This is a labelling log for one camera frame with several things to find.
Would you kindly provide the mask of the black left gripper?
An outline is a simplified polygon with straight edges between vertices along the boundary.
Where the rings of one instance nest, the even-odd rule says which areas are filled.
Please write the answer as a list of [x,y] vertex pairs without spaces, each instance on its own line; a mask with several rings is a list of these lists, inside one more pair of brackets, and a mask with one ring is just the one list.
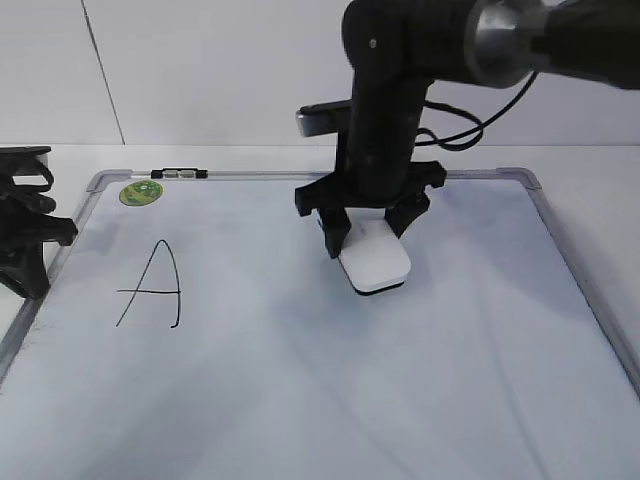
[[40,299],[50,288],[43,245],[67,247],[78,234],[72,219],[52,215],[50,152],[49,146],[1,149],[1,284],[25,299]]

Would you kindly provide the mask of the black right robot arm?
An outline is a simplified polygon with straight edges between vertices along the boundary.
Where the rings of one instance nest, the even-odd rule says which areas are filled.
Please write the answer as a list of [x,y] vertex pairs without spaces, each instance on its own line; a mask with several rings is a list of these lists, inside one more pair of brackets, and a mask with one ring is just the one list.
[[639,86],[635,1],[353,1],[341,35],[350,98],[297,113],[304,137],[337,138],[334,170],[295,192],[301,216],[319,215],[331,257],[345,245],[349,209],[381,209],[402,235],[428,210],[426,188],[444,184],[440,163],[412,158],[431,84],[504,89],[549,73]]

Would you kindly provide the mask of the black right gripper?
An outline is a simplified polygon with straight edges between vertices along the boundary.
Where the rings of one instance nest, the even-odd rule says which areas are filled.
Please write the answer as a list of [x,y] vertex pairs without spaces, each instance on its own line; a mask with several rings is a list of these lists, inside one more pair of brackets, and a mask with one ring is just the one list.
[[300,216],[318,210],[330,258],[340,255],[351,229],[344,208],[387,208],[385,221],[400,239],[430,207],[425,187],[444,184],[440,163],[412,160],[428,86],[422,79],[353,84],[350,125],[337,133],[334,171],[294,194]]

